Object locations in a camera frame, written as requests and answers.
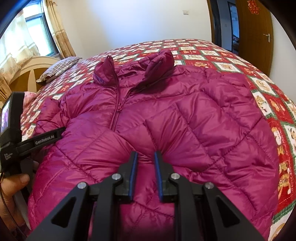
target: camera screen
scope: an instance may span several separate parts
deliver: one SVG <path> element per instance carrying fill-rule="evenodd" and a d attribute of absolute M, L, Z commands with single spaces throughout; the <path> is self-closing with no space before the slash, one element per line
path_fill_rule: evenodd
<path fill-rule="evenodd" d="M 8 100 L 5 106 L 2 108 L 1 133 L 3 133 L 3 131 L 5 131 L 5 129 L 8 127 L 9 104 L 10 100 Z"/>

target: wooden door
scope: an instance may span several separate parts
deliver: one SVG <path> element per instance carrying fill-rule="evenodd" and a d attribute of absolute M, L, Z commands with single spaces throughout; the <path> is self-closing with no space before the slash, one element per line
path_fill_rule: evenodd
<path fill-rule="evenodd" d="M 236 0 L 239 56 L 269 76 L 274 41 L 270 11 L 258 0 Z"/>

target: jacket collar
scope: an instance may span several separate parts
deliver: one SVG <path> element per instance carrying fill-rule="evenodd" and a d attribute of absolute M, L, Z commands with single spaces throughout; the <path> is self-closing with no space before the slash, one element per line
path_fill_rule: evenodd
<path fill-rule="evenodd" d="M 152 85 L 171 73 L 174 68 L 174 57 L 171 51 L 162 50 L 139 61 L 115 68 L 112 57 L 107 56 L 103 62 L 96 65 L 93 74 L 94 82 L 104 86 L 115 86 L 118 83 L 118 73 L 127 73 L 132 69 L 131 66 L 135 67 L 133 69 L 140 69 L 139 77 L 141 77 L 136 82 L 137 86 Z"/>

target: beige curtain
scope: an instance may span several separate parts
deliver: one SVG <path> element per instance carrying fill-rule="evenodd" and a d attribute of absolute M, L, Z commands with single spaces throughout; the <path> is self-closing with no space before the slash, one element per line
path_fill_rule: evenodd
<path fill-rule="evenodd" d="M 57 4 L 51 0 L 43 0 L 43 6 L 46 6 L 45 17 L 61 56 L 63 58 L 76 56 L 64 29 Z"/>
<path fill-rule="evenodd" d="M 11 94 L 9 83 L 15 73 L 33 56 L 39 55 L 21 11 L 0 39 L 0 100 L 2 102 Z"/>

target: headboard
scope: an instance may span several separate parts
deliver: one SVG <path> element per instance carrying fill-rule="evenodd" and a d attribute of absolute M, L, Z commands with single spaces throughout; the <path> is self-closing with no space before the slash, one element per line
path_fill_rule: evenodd
<path fill-rule="evenodd" d="M 11 91 L 37 92 L 44 83 L 36 83 L 36 80 L 50 66 L 58 62 L 59 59 L 48 56 L 36 56 L 31 58 L 8 83 Z"/>

